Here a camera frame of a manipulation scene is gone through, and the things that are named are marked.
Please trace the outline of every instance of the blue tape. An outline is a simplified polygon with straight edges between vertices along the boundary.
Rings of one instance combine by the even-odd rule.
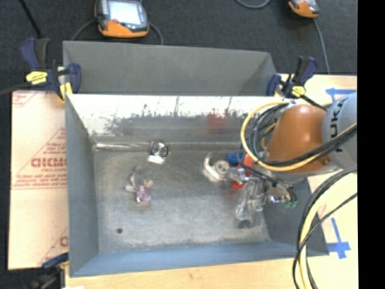
[[[335,97],[334,97],[335,95],[347,95],[347,94],[356,92],[356,90],[336,89],[336,88],[326,89],[325,91],[326,91],[327,94],[330,95],[331,100],[332,100],[333,102],[336,101],[336,99],[335,99]]]
[[[346,256],[346,251],[351,250],[350,245],[348,242],[343,242],[341,240],[341,236],[339,235],[338,227],[336,220],[334,218],[331,219],[331,223],[333,224],[334,231],[337,236],[337,242],[335,243],[327,243],[327,248],[329,252],[336,252],[338,254],[339,259],[345,259]]]

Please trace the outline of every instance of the device screen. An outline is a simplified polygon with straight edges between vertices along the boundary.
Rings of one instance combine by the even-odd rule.
[[[140,25],[140,17],[136,4],[131,4],[122,1],[109,2],[109,16],[112,19],[117,19],[119,22],[132,23]]]

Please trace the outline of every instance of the blue object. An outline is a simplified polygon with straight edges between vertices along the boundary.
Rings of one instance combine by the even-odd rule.
[[[336,101],[336,99],[334,97],[335,95],[347,95],[347,94],[350,94],[350,93],[354,93],[357,90],[330,88],[330,89],[326,89],[325,91],[326,91],[327,94],[329,94],[331,96],[331,100],[333,102],[335,102]]]
[[[239,159],[242,158],[244,155],[244,152],[228,153],[226,155],[226,161],[230,164],[230,166],[236,166],[239,164]]]
[[[56,257],[51,258],[50,260],[46,261],[45,263],[42,264],[42,269],[43,270],[48,270],[51,269],[65,261],[68,261],[69,255],[68,252],[62,253],[61,255],[58,255]]]
[[[69,81],[72,84],[72,92],[76,93],[80,88],[81,83],[81,71],[80,65],[77,63],[70,63],[68,67],[58,73],[53,69],[46,68],[45,56],[46,47],[49,39],[30,38],[25,40],[20,45],[20,53],[23,61],[29,66],[31,71],[44,71],[47,73],[45,81],[38,84],[32,84],[29,82],[31,90],[48,90],[58,93],[62,98],[60,91],[61,83],[58,81],[58,76],[68,75]]]
[[[337,228],[337,223],[334,218],[331,219],[331,223],[333,224],[334,231],[336,232],[337,242],[327,243],[327,248],[329,252],[337,252],[339,259],[345,259],[347,257],[345,252],[347,250],[351,250],[350,245],[348,242],[343,242],[341,240],[341,236],[339,235],[339,231]]]
[[[293,77],[291,78],[289,76],[289,78],[284,82],[282,81],[281,76],[275,73],[268,83],[266,95],[274,96],[278,86],[281,85],[284,97],[297,99],[298,95],[292,94],[293,88],[298,86],[304,87],[306,81],[314,75],[317,68],[318,64],[314,58],[308,57],[307,59],[304,59],[302,56],[299,56],[297,68]]]

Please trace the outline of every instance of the black carpet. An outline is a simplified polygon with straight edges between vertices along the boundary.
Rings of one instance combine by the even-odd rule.
[[[243,0],[260,4],[264,0]],[[329,71],[357,74],[358,0],[317,0],[316,23],[322,33]],[[25,0],[44,37],[49,37],[48,66],[62,59],[61,44],[93,18],[95,0]],[[246,49],[269,52],[276,71],[293,72],[299,55],[318,62],[317,73],[327,73],[321,42],[313,20],[291,15],[285,0],[271,0],[264,8],[247,9],[235,0],[144,0],[149,19],[161,32],[164,45]],[[24,81],[28,71],[19,45],[37,37],[19,0],[0,0],[0,90]],[[95,25],[81,40],[115,42],[103,38]],[[158,44],[154,29],[134,42]],[[6,271],[10,186],[10,96],[0,96],[0,289],[21,288],[40,271]]]

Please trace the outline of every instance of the clamp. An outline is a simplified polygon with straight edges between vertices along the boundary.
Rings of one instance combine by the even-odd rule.
[[[301,98],[306,92],[304,87],[306,81],[314,75],[317,68],[318,64],[312,57],[304,59],[299,56],[293,77],[289,74],[286,81],[283,81],[277,73],[271,77],[268,83],[267,96],[274,96],[277,92],[284,98]]]
[[[49,39],[30,38],[20,45],[23,61],[28,64],[31,72],[27,74],[26,81],[31,90],[54,91],[64,99],[66,93],[76,93],[80,88],[81,70],[77,63],[70,63],[65,69],[47,68],[46,48]],[[65,83],[59,82],[58,77],[65,75]]]

